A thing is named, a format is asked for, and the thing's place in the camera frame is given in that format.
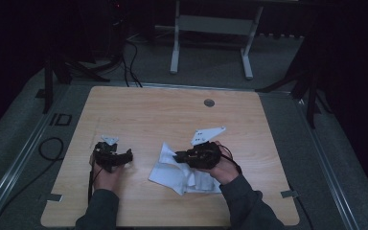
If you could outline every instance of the wooden table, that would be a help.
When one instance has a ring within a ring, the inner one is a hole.
[[[208,107],[204,100],[214,100]],[[87,208],[89,156],[101,136],[118,136],[118,152],[132,149],[119,191],[117,226],[229,226],[229,212],[221,194],[178,195],[148,180],[163,142],[174,150],[188,150],[196,129],[226,126],[219,140],[234,154],[244,176],[264,194],[285,225],[299,217],[291,197],[265,112],[254,92],[93,87],[48,201],[44,226],[74,226]]]

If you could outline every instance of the wire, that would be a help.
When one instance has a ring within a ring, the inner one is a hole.
[[[56,158],[50,158],[50,157],[47,157],[43,154],[42,152],[42,146],[43,144],[45,144],[46,142],[48,141],[51,141],[51,140],[57,140],[59,141],[60,143],[60,150],[58,152],[58,155],[56,156]],[[8,202],[6,202],[6,204],[4,205],[4,207],[1,209],[0,211],[0,218],[1,216],[4,214],[5,210],[8,208],[8,206],[19,196],[21,195],[27,188],[29,188],[29,186],[31,186],[36,180],[38,180],[43,174],[45,174],[47,171],[49,171],[53,165],[57,162],[57,161],[60,161],[60,160],[63,160],[64,158],[63,157],[60,157],[62,152],[64,150],[64,143],[62,142],[61,139],[59,139],[58,137],[51,137],[51,138],[48,138],[46,140],[44,140],[43,142],[40,143],[39,147],[38,147],[38,152],[39,154],[46,160],[48,161],[51,161],[50,165],[47,166],[47,168],[41,172],[37,177],[35,177],[31,182],[29,182],[27,185],[25,185],[19,192],[17,192],[10,200],[8,200]]]
[[[92,183],[94,183],[94,182],[95,182],[95,180],[97,179],[98,175],[100,174],[100,172],[102,172],[102,171],[103,171],[103,169],[104,169],[104,168],[101,168],[101,169],[100,169],[100,171],[99,171],[99,172],[97,172],[97,174],[95,175],[94,180],[92,181]]]
[[[137,79],[137,76],[133,73],[133,62],[136,59],[137,56],[137,46],[135,44],[133,44],[130,41],[126,41],[127,44],[131,45],[134,47],[135,49],[135,53],[133,55],[132,61],[130,62],[129,67],[127,67],[127,62],[125,60],[125,56],[122,55],[122,64],[124,65],[124,77],[125,77],[125,83],[127,87],[130,87],[129,83],[127,82],[127,71],[130,73],[130,76],[132,77],[134,83],[136,84],[137,87],[143,87],[142,83]]]
[[[220,156],[222,156],[223,158],[227,159],[228,161],[232,162],[235,164],[235,167],[236,167],[236,170],[238,171],[238,173],[242,174],[242,168],[240,165],[238,165],[238,163],[236,163],[233,159],[233,155],[232,155],[232,152],[231,150],[229,150],[229,148],[227,148],[226,146],[223,146],[223,145],[218,145],[219,147],[222,147],[224,148],[225,150],[227,150],[229,152],[229,155],[230,155],[230,158],[229,156],[221,153]]]
[[[290,184],[289,182],[287,182],[287,183],[288,183],[289,187],[291,188],[291,190],[292,190],[292,191],[294,191],[294,188],[292,188],[291,184]],[[303,202],[301,202],[301,199],[300,199],[300,197],[299,197],[299,196],[298,196],[298,197],[296,197],[296,199],[297,199],[298,203],[300,204],[301,209],[303,210],[304,215],[305,215],[305,216],[306,216],[306,218],[307,218],[307,221],[309,222],[310,229],[312,229],[312,230],[313,230],[313,225],[312,225],[312,221],[311,221],[310,215],[309,215],[309,213],[307,212],[306,208],[304,207]]]

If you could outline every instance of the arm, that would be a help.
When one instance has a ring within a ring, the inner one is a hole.
[[[76,221],[77,230],[115,229],[119,204],[119,198],[116,193],[123,170],[124,165],[118,166],[109,173],[103,170],[97,163],[94,163],[95,192],[91,197],[85,215]]]
[[[262,193],[253,191],[243,175],[220,189],[228,204],[233,229],[284,229],[273,210],[262,201]]]
[[[85,215],[77,219],[76,229],[112,229],[115,230],[119,198],[109,190],[94,192]]]
[[[220,142],[216,143],[222,154],[230,156],[220,146]],[[203,171],[220,183],[233,229],[284,229],[273,210],[262,201],[262,193],[252,190],[244,176],[238,173],[234,163],[222,157],[214,168]]]

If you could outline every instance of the black cable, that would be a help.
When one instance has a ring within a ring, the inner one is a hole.
[[[92,162],[92,168],[91,168],[91,172],[89,173],[89,182],[88,182],[88,204],[91,201],[91,197],[92,197],[92,187],[94,186],[94,182],[97,179],[98,175],[100,174],[100,172],[103,171],[104,168],[101,168],[99,172],[97,172],[97,174],[94,176],[94,167],[95,167],[95,161]]]
[[[290,184],[289,182],[287,182],[287,183],[288,183],[289,187],[291,188],[291,190],[292,190],[292,191],[294,191],[294,188],[292,188],[291,184]],[[309,215],[309,213],[307,212],[306,208],[304,207],[303,202],[301,202],[301,199],[300,199],[300,197],[299,197],[299,196],[298,196],[298,197],[296,197],[296,199],[297,199],[298,203],[300,204],[301,209],[303,210],[304,215],[305,215],[305,216],[306,216],[306,218],[307,218],[307,221],[309,222],[310,229],[311,229],[311,230],[313,230],[313,225],[312,225],[312,221],[311,221],[310,215]]]
[[[137,56],[137,46],[135,44],[133,44],[132,42],[130,41],[126,41],[127,44],[133,46],[135,52],[134,52],[134,55],[133,55],[133,59],[132,61],[130,62],[130,66],[128,68],[129,72],[130,72],[130,75],[132,76],[133,80],[139,84],[140,87],[143,87],[142,84],[139,82],[139,80],[137,79],[136,75],[133,73],[133,62],[134,60],[136,59],[136,56]]]
[[[133,73],[133,70],[132,70],[133,62],[134,62],[134,60],[136,59],[136,56],[137,56],[137,46],[135,44],[133,44],[132,42],[130,42],[130,41],[126,41],[126,43],[129,44],[129,45],[132,45],[135,48],[135,53],[134,53],[132,61],[130,62],[129,67],[127,67],[127,61],[125,59],[125,56],[122,55],[122,63],[124,65],[124,77],[125,77],[126,86],[130,87],[130,85],[127,81],[127,72],[129,72],[130,76],[132,77],[132,79],[133,79],[134,83],[136,84],[136,86],[137,87],[143,87],[142,83],[139,82],[139,80],[137,79],[136,75]]]
[[[43,146],[43,144],[45,144],[46,142],[48,141],[51,141],[51,140],[57,140],[60,142],[60,151],[58,152],[58,155],[56,156],[56,158],[49,158],[47,156],[45,156],[43,154],[43,152],[41,151],[41,148]],[[35,177],[31,182],[29,182],[26,186],[24,186],[19,192],[17,192],[10,200],[8,200],[8,202],[6,202],[6,204],[4,205],[4,207],[1,209],[0,211],[0,218],[1,216],[4,214],[5,210],[8,208],[8,206],[20,195],[22,194],[29,186],[31,186],[36,180],[39,179],[39,177],[41,177],[43,174],[45,174],[47,171],[49,171],[53,165],[59,161],[59,160],[62,160],[64,159],[63,157],[60,158],[61,154],[62,154],[62,151],[64,150],[64,143],[62,142],[61,139],[57,138],[57,137],[51,137],[51,138],[48,138],[46,140],[44,140],[43,142],[40,143],[39,147],[38,147],[38,152],[39,154],[46,160],[48,161],[51,161],[50,165],[43,171],[41,172],[37,177]]]
[[[229,148],[227,148],[226,146],[223,146],[223,145],[218,145],[219,147],[223,147],[225,150],[228,151],[228,153],[230,154],[230,158],[227,156],[227,155],[224,155],[223,153],[220,154],[220,156],[222,156],[223,158],[229,160],[230,162],[234,163],[235,164],[235,167],[238,171],[239,174],[242,174],[242,168],[240,165],[238,165],[238,163],[236,163],[234,160],[233,160],[233,155],[232,155],[232,152],[231,150],[229,150]]]

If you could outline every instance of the white paper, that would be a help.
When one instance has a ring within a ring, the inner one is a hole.
[[[149,180],[185,193],[220,193],[219,182],[207,172],[192,169],[186,163],[175,162],[175,152],[163,143],[158,162],[155,163]]]

